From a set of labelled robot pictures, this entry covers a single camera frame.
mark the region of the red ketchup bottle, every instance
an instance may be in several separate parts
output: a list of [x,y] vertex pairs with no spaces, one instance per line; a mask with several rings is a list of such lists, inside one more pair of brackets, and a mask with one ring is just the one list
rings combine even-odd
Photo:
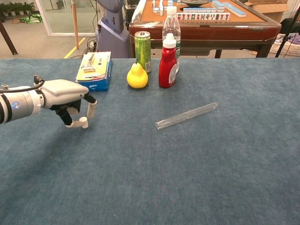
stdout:
[[168,33],[163,40],[162,58],[159,64],[158,83],[162,88],[169,88],[176,78],[176,40],[172,33]]

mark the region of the bottle label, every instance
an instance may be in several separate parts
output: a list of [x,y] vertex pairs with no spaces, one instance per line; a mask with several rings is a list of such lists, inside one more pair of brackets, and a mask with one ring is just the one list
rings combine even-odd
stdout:
[[173,83],[175,81],[176,69],[177,69],[177,64],[174,64],[169,74],[169,83]]
[[180,56],[180,41],[176,42],[176,58]]

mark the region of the potted plant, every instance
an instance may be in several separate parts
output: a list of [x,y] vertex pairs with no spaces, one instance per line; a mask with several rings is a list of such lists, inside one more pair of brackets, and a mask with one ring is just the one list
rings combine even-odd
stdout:
[[26,12],[27,14],[32,14],[34,10],[35,10],[35,6],[33,2],[30,4],[27,4],[26,2],[24,3],[23,5],[24,12]]
[[10,2],[7,6],[7,12],[10,13],[11,15],[15,16],[15,10],[16,10],[15,4]]
[[23,15],[24,14],[24,12],[23,12],[23,4],[22,3],[20,3],[20,2],[15,3],[15,9],[16,9],[16,11],[15,11],[16,15]]
[[1,3],[0,4],[0,17],[1,18],[5,18],[7,16],[7,15],[5,15],[5,14],[7,14],[6,9],[7,9],[6,5],[4,3]]

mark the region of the green can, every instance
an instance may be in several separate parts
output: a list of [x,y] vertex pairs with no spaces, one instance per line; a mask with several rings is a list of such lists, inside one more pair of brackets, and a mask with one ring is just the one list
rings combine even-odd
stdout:
[[151,40],[149,32],[139,31],[135,33],[135,57],[147,73],[151,71]]

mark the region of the white basket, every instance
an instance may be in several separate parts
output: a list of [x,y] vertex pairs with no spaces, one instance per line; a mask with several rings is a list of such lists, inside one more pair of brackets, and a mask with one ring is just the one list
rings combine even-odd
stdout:
[[[277,53],[281,43],[274,43],[271,47],[270,53]],[[288,48],[289,52],[287,55],[300,56],[300,45],[291,44],[290,42],[286,42],[280,54],[286,54]]]

